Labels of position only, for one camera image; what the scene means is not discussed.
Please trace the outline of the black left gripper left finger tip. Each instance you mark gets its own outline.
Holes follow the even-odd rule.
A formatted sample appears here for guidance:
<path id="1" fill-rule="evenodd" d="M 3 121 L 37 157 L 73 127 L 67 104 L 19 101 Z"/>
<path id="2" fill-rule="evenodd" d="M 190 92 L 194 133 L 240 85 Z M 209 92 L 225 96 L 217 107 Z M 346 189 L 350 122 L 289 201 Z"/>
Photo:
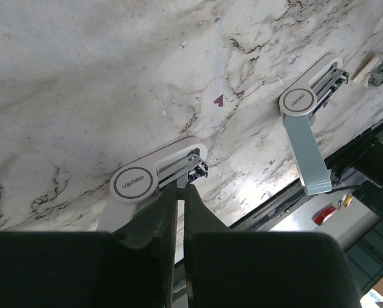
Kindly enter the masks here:
<path id="1" fill-rule="evenodd" d="M 0 232 L 0 307 L 170 307 L 177 188 L 115 232 Z"/>

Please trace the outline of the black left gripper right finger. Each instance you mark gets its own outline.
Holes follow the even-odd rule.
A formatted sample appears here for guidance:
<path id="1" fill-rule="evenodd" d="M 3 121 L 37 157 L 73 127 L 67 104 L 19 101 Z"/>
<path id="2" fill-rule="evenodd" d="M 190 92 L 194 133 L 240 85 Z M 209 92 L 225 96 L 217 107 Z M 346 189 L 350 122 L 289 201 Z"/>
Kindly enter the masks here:
<path id="1" fill-rule="evenodd" d="M 184 266 L 189 307 L 359 307 L 338 243 L 319 232 L 229 229 L 184 190 Z"/>

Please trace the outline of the white staple box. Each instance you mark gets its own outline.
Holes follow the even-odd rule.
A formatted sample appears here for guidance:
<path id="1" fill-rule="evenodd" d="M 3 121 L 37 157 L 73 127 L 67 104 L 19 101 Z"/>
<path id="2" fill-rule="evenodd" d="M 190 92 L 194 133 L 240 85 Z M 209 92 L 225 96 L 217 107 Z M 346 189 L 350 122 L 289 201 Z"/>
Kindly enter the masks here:
<path id="1" fill-rule="evenodd" d="M 383 87 L 383 54 L 374 54 L 353 78 L 368 89 Z"/>

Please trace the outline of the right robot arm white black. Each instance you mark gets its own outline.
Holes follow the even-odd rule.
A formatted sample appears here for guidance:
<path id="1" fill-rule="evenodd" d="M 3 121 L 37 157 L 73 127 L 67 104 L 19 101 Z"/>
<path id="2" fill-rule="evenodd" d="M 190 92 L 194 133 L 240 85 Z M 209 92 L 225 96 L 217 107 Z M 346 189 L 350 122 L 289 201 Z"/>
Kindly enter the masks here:
<path id="1" fill-rule="evenodd" d="M 354 190 L 353 196 L 383 220 L 383 144 L 371 144 L 356 161 L 354 169 L 367 180 Z"/>

